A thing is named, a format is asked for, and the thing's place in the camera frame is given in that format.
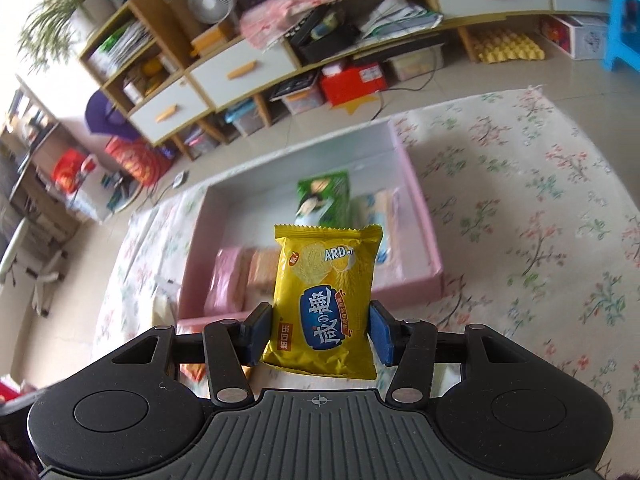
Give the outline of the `floral tablecloth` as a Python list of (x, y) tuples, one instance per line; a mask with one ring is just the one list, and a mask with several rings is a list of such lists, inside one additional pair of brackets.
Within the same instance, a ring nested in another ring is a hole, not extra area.
[(605, 400), (598, 473), (639, 470), (639, 211), (599, 150), (539, 90), (468, 96), (281, 148), (132, 218), (96, 326), (102, 350), (147, 330), (156, 280), (203, 321), (216, 253), (269, 247), (297, 185), (345, 171), (357, 202), (396, 198), (372, 296), (458, 332), (483, 323)]

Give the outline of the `pink cardboard box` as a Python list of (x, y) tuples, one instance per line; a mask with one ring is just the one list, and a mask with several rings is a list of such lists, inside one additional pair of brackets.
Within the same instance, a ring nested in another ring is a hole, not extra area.
[(273, 152), (205, 183), (181, 279), (179, 321), (204, 318), (221, 249), (272, 247), (278, 224), (319, 224), (337, 203), (326, 181), (339, 172), (349, 182), (349, 225), (384, 229), (387, 254), (375, 267), (373, 298), (387, 309), (442, 298), (431, 216), (398, 125), (384, 119)]

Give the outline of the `potted green plant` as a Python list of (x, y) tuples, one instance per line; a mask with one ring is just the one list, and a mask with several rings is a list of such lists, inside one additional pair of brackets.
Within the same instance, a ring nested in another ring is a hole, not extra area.
[(93, 32), (112, 13), (111, 0), (41, 0), (21, 30), (18, 52), (32, 72), (66, 62), (81, 29)]

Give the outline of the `mustard yellow snack packet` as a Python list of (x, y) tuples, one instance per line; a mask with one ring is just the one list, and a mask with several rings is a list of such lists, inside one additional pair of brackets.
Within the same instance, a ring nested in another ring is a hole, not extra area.
[(206, 376), (206, 365), (203, 363), (182, 363), (180, 372), (190, 382), (201, 382)]

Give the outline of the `green cartoon snack packet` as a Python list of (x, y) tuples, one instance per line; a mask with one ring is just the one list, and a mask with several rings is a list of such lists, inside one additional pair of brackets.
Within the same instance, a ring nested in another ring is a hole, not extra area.
[(347, 229), (350, 226), (350, 182), (347, 171), (297, 182), (296, 226)]

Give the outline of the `purple cap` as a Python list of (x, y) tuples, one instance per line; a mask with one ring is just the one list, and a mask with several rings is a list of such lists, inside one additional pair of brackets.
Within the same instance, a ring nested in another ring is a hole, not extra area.
[(85, 110), (85, 123), (92, 134), (116, 136), (131, 142), (140, 138), (138, 130), (101, 90), (96, 90), (90, 96)]

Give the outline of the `red cylindrical tin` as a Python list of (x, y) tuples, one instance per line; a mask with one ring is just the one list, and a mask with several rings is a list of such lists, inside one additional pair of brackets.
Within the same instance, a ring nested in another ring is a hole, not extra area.
[(147, 188), (157, 184), (172, 165), (171, 159), (141, 139), (129, 141), (112, 136), (105, 145), (105, 151), (131, 177)]

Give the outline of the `orange wafer clear packet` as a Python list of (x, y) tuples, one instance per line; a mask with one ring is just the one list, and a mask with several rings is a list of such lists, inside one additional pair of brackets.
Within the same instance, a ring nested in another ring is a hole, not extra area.
[(250, 259), (246, 283), (246, 302), (254, 304), (258, 300), (270, 301), (276, 284), (280, 249), (277, 247), (258, 248)]

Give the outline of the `yellow egg tray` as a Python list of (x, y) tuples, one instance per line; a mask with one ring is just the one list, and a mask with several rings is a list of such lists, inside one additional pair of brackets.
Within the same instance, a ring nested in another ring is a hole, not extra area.
[(543, 61), (546, 58), (546, 52), (532, 38), (511, 29), (480, 30), (471, 38), (474, 53), (485, 64)]

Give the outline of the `white desk fan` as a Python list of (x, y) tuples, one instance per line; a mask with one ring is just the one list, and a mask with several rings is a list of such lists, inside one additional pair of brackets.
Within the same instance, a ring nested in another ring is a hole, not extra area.
[(234, 11), (236, 0), (188, 0), (188, 7), (203, 24), (216, 25)]

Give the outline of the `white blue snack packet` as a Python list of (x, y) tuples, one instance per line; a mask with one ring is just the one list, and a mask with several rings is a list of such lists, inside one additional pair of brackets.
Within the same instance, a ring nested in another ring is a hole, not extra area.
[(350, 201), (352, 224), (357, 229), (376, 224), (382, 229), (375, 263), (379, 268), (396, 263), (398, 253), (399, 193), (397, 188), (381, 188), (360, 194)]

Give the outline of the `white printed carton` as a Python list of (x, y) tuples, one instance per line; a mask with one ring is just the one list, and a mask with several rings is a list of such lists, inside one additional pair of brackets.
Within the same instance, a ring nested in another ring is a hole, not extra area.
[(574, 61), (602, 60), (608, 20), (588, 15), (543, 15), (539, 33)]

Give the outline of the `yellow cracker packet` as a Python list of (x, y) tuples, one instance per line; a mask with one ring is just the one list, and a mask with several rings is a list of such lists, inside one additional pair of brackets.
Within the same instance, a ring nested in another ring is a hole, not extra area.
[(367, 336), (383, 230), (278, 224), (270, 339), (262, 362), (292, 373), (372, 380)]

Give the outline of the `red cardboard box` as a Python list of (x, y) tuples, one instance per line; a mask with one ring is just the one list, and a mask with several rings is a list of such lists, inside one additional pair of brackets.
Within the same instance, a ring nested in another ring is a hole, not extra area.
[(320, 77), (321, 90), (332, 106), (343, 105), (386, 90), (388, 84), (378, 63), (345, 67), (341, 72)]

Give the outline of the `blue plastic stool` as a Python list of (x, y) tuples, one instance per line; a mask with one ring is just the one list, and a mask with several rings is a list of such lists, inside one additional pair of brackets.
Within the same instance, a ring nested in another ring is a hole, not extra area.
[(602, 64), (612, 72), (617, 61), (639, 70), (639, 0), (612, 0)]

